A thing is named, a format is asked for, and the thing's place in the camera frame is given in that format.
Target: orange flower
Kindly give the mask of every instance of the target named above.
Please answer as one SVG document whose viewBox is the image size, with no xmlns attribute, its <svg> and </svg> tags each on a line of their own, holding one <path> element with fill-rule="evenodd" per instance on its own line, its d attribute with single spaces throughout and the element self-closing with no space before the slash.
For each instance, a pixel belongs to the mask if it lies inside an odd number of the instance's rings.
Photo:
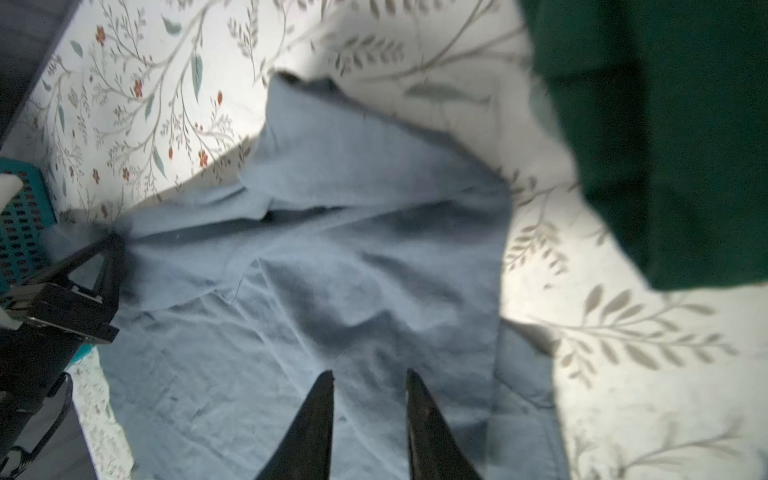
<svg viewBox="0 0 768 480">
<path fill-rule="evenodd" d="M 136 98 L 141 98 L 141 95 L 142 95 L 142 93 L 141 93 L 141 87 L 142 87 L 142 85 L 141 85 L 141 79 L 140 79 L 140 78 L 137 78 L 137 79 L 134 81 L 134 87 L 133 87 L 133 89 L 132 89 L 132 90 L 134 91 L 134 96 L 135 96 Z"/>
<path fill-rule="evenodd" d="M 104 33 L 104 28 L 101 25 L 96 27 L 96 41 L 99 45 L 104 46 L 104 42 L 107 41 L 107 34 Z"/>
<path fill-rule="evenodd" d="M 205 153 L 205 150 L 201 150 L 197 157 L 200 158 L 200 168 L 208 166 L 208 154 Z"/>
</svg>

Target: dark green cloth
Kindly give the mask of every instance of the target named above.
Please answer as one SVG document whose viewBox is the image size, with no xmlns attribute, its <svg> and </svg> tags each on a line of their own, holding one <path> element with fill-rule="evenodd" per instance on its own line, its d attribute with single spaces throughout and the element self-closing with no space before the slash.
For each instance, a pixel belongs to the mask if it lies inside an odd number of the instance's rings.
<svg viewBox="0 0 768 480">
<path fill-rule="evenodd" d="M 768 278 L 766 3 L 520 4 L 584 196 L 651 286 Z"/>
</svg>

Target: white floral fabric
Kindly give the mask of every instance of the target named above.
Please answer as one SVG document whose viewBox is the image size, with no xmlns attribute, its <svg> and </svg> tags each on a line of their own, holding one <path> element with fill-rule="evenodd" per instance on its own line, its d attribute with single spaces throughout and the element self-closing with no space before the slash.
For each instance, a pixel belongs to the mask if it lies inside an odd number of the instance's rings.
<svg viewBox="0 0 768 480">
<path fill-rule="evenodd" d="M 109 222 L 233 179 L 276 70 L 330 75 L 511 182 L 502 315 L 553 341 L 574 478 L 764 478 L 765 289 L 647 289 L 581 200 L 529 52 L 511 0 L 85 0 L 0 154 L 44 171 L 60 220 Z M 98 354 L 71 372 L 99 478 L 130 478 Z"/>
</svg>

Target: basket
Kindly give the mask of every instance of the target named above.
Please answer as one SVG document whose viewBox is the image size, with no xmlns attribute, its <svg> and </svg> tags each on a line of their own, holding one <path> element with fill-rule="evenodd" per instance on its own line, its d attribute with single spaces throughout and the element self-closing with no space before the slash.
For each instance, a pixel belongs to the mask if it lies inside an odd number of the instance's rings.
<svg viewBox="0 0 768 480">
<path fill-rule="evenodd" d="M 14 174 L 24 182 L 24 187 L 0 214 L 0 293 L 4 293 L 48 266 L 40 236 L 56 219 L 38 168 L 0 157 L 0 172 Z"/>
</svg>

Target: gray floor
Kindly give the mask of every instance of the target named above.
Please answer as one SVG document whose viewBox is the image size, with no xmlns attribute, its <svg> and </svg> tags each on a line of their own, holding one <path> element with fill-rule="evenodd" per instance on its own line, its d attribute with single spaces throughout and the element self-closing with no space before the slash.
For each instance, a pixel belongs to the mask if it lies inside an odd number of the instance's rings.
<svg viewBox="0 0 768 480">
<path fill-rule="evenodd" d="M 60 388 L 54 398 L 46 400 L 40 412 L 27 424 L 17 441 L 18 445 L 27 450 L 35 447 L 61 410 L 65 390 Z M 17 457 L 12 454 L 3 474 L 17 464 Z M 18 476 L 18 480 L 96 480 L 91 456 L 88 454 L 74 407 L 69 410 L 67 418 L 58 427 L 37 460 Z"/>
</svg>

